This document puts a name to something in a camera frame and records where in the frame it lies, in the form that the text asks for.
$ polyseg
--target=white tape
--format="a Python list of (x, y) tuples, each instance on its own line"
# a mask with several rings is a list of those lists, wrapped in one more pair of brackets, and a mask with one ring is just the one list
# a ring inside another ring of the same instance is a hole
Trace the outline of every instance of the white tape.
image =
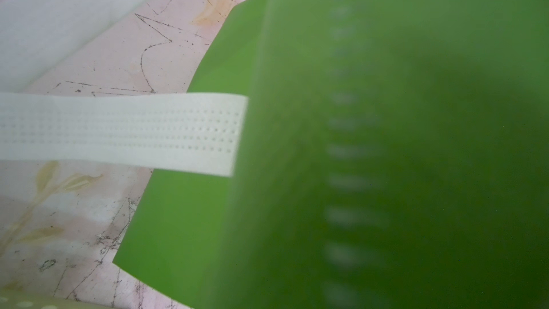
[(0, 159), (89, 160), (230, 176), (248, 98), (0, 93)]

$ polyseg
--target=scratched surface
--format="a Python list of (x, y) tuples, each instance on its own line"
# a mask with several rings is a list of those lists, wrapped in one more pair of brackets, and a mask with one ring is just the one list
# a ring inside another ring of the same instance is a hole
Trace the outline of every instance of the scratched surface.
[[(185, 92), (242, 0), (149, 0), (26, 92)], [(0, 287), (116, 308), (184, 308), (112, 264), (151, 169), (0, 162)]]

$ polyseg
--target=leaf pattern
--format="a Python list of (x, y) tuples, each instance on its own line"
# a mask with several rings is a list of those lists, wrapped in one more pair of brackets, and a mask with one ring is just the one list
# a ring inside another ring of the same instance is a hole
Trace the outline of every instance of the leaf pattern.
[(56, 228), (56, 227), (38, 228), (38, 229), (32, 230), (30, 233), (17, 239), (16, 242), (18, 243), (44, 242), (46, 240), (50, 240), (55, 237), (58, 237), (62, 233), (63, 233), (62, 228)]
[(61, 184), (60, 188), (63, 192), (78, 191), (80, 189), (84, 189), (90, 186), (99, 178), (101, 178), (101, 175), (98, 177), (92, 177), (90, 175), (81, 175), (79, 173), (75, 173), (74, 175), (66, 178), (65, 181)]
[(42, 193), (50, 182), (55, 182), (59, 175), (59, 162), (48, 161), (36, 174), (36, 192)]
[(98, 181), (99, 178), (103, 176), (100, 175), (98, 177), (92, 177), (90, 175), (75, 173), (66, 178), (64, 181), (56, 183), (58, 175), (58, 161), (46, 162), (46, 164), (38, 170), (35, 180), (36, 195), (21, 217), (19, 217), (19, 219), (5, 231), (4, 235), (0, 237), (0, 257), (4, 255), (8, 246), (13, 242), (44, 242), (61, 235), (63, 232), (61, 228), (38, 228), (16, 240), (17, 236), (19, 236), (26, 224), (30, 222), (34, 209), (48, 199), (48, 197), (56, 193), (73, 192), (84, 189)]

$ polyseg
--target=blurred green object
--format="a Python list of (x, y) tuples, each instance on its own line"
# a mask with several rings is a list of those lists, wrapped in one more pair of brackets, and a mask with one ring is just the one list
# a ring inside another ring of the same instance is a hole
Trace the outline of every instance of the blurred green object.
[(0, 289), (0, 308), (106, 309), (104, 306)]
[(200, 308), (549, 306), (547, 3), (268, 0)]
[[(231, 11), (189, 92), (248, 93), (266, 2), (247, 0)], [(202, 308), (228, 184), (225, 177), (155, 170), (114, 263), (165, 295)]]

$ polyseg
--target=printed leaf design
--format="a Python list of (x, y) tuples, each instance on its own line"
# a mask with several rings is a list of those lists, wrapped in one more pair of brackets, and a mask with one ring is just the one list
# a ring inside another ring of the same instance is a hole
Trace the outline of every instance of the printed leaf design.
[(33, 242), (44, 242), (52, 238), (58, 237), (63, 233), (62, 228), (57, 227), (47, 227), (47, 228), (38, 228), (32, 230), (29, 234), (24, 235), (23, 237), (17, 239), (18, 243), (33, 243)]
[(78, 191), (80, 189), (84, 189), (90, 186), (101, 177), (102, 175), (98, 177), (92, 177), (90, 175), (81, 175), (79, 173), (75, 173), (74, 175), (66, 178), (60, 188), (63, 192)]
[(55, 182), (59, 175), (59, 162), (48, 161), (36, 175), (36, 192), (43, 192), (49, 183)]

